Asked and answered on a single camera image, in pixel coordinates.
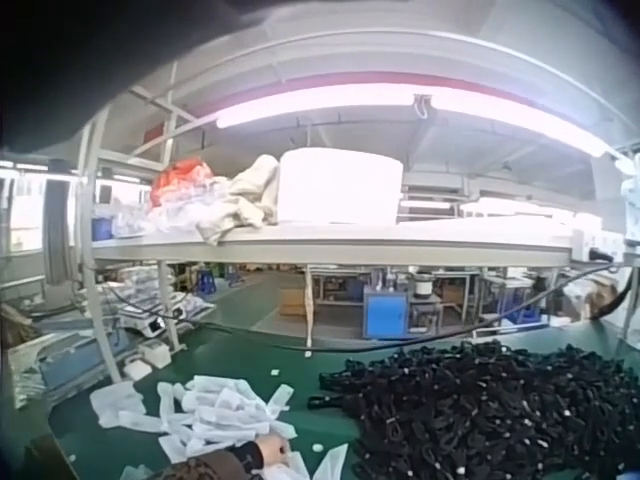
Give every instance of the person's hand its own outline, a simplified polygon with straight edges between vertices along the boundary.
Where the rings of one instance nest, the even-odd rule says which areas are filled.
[[[264,466],[270,467],[278,463],[287,463],[289,443],[279,435],[265,435],[256,439],[256,444],[262,453]]]

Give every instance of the cardboard box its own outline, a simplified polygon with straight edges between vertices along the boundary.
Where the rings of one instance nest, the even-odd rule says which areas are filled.
[[[306,317],[307,309],[304,306],[304,288],[280,289],[280,315]]]
[[[447,284],[442,287],[442,301],[462,305],[464,302],[464,287]]]

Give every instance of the window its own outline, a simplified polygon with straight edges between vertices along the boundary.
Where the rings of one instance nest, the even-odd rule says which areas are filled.
[[[46,180],[21,177],[14,182],[9,224],[11,251],[39,250],[42,248],[42,211]]]
[[[23,176],[13,180],[13,200],[10,220],[10,251],[24,252],[42,249],[42,217],[44,210],[44,192],[46,179]],[[149,197],[149,186],[129,184],[122,182],[110,182],[111,203],[125,205],[138,205],[144,203]],[[67,223],[69,226],[69,243],[74,244],[73,229],[76,221],[76,190],[78,185],[71,183],[67,200]],[[4,201],[8,201],[9,189]]]

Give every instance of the fluorescent light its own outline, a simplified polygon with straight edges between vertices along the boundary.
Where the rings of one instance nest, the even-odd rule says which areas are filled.
[[[127,175],[114,175],[113,178],[114,180],[122,180],[123,182],[140,183],[139,178],[129,177]]]
[[[16,163],[16,168],[18,170],[38,170],[41,172],[49,170],[46,165],[33,165],[31,163]]]
[[[477,202],[460,205],[460,209],[467,212],[492,213],[494,215],[541,214],[540,207],[533,203],[493,197],[482,197]]]
[[[411,106],[413,92],[386,83],[332,85],[280,93],[234,105],[218,112],[216,125],[227,128],[286,113],[354,106]]]
[[[14,180],[20,176],[20,172],[17,170],[8,170],[6,168],[0,168],[0,178],[5,180]]]
[[[553,220],[558,220],[563,223],[572,222],[575,213],[571,210],[565,210],[563,208],[555,207],[540,207],[540,214],[551,217]]]
[[[633,160],[631,160],[630,158],[619,158],[614,162],[614,165],[625,175],[629,175],[630,177],[636,175],[636,166],[634,165]]]
[[[409,208],[433,208],[448,210],[451,208],[451,204],[447,202],[433,202],[429,200],[401,200],[400,205],[402,207]]]
[[[609,146],[595,135],[561,118],[511,100],[465,90],[441,89],[431,98],[439,110],[475,115],[526,128],[581,150],[592,157],[601,157]]]
[[[540,133],[592,157],[611,151],[592,133],[555,115],[504,98],[468,90],[410,84],[352,84],[296,90],[251,100],[217,112],[218,128],[323,108],[411,106],[416,95],[431,97],[434,108],[475,115]]]
[[[96,186],[100,187],[100,186],[105,186],[105,187],[121,187],[123,185],[126,185],[127,187],[135,187],[135,188],[142,188],[145,187],[146,185],[140,185],[138,183],[131,183],[131,182],[123,182],[121,180],[110,180],[110,179],[104,179],[104,178],[98,178],[96,180]]]
[[[506,198],[482,197],[478,205],[487,213],[515,215],[516,213],[540,213],[540,207],[533,203],[509,200]]]
[[[24,177],[29,178],[40,178],[43,180],[57,180],[59,182],[77,182],[78,177],[75,175],[70,175],[68,173],[50,173],[50,172],[38,172],[38,173],[25,173]]]

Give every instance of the white cloth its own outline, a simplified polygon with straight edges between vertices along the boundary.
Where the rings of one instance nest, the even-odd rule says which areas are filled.
[[[278,161],[261,155],[229,182],[227,195],[208,208],[196,224],[205,242],[217,245],[220,237],[242,226],[259,228],[274,223],[278,191]]]

